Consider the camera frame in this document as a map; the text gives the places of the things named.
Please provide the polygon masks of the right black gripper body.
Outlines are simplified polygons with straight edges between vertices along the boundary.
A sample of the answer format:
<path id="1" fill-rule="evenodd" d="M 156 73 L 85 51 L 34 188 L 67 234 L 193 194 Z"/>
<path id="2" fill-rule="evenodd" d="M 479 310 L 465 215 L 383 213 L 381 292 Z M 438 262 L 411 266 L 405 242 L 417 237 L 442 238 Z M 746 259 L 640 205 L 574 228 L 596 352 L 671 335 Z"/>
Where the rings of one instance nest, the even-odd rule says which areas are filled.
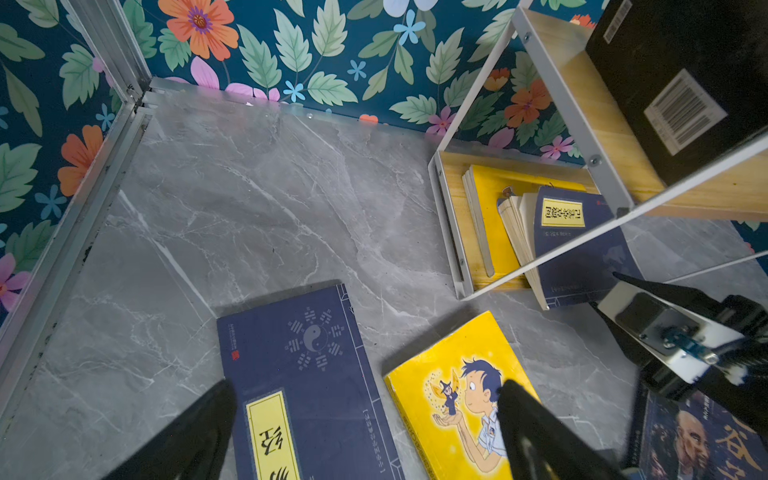
<path id="1" fill-rule="evenodd" d="M 668 284 L 671 299 L 706 315 L 746 336 L 738 346 L 725 346 L 717 364 L 689 385 L 659 360 L 641 350 L 628 334 L 606 323 L 624 355 L 640 369 L 640 382 L 651 392 L 668 400 L 682 402 L 700 392 L 724 407 L 757 432 L 767 429 L 767 311 L 759 303 L 740 295 L 717 301 L 703 291 Z"/>

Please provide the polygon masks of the navy book yellow label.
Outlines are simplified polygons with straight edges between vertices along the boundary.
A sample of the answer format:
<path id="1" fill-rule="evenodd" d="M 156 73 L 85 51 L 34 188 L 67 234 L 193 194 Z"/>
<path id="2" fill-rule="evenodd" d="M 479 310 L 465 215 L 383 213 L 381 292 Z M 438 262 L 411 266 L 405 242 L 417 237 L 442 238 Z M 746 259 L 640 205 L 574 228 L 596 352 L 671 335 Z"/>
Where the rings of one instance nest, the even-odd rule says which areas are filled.
<path id="1" fill-rule="evenodd" d="M 507 187 L 497 210 L 522 265 L 613 219 L 602 196 L 552 186 L 536 193 Z M 643 277 L 619 227 L 528 270 L 525 279 L 547 311 L 601 300 L 615 286 L 616 273 Z"/>

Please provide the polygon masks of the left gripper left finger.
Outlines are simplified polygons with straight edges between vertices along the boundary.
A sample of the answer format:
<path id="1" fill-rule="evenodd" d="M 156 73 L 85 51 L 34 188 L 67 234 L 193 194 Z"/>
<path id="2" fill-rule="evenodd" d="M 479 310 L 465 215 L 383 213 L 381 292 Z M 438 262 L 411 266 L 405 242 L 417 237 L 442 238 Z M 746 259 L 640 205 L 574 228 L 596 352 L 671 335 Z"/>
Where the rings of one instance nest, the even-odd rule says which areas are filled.
<path id="1" fill-rule="evenodd" d="M 234 385 L 221 380 L 106 477 L 217 479 L 235 414 Z"/>

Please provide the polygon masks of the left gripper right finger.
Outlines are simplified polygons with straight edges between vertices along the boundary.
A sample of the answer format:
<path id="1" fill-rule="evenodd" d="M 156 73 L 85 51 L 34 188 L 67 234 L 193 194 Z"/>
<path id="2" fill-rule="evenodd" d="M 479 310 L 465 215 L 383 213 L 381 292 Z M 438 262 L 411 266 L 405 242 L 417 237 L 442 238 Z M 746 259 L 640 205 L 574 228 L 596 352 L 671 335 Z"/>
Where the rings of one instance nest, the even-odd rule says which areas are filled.
<path id="1" fill-rule="evenodd" d="M 512 380 L 499 390 L 498 418 L 514 480 L 625 477 Z"/>

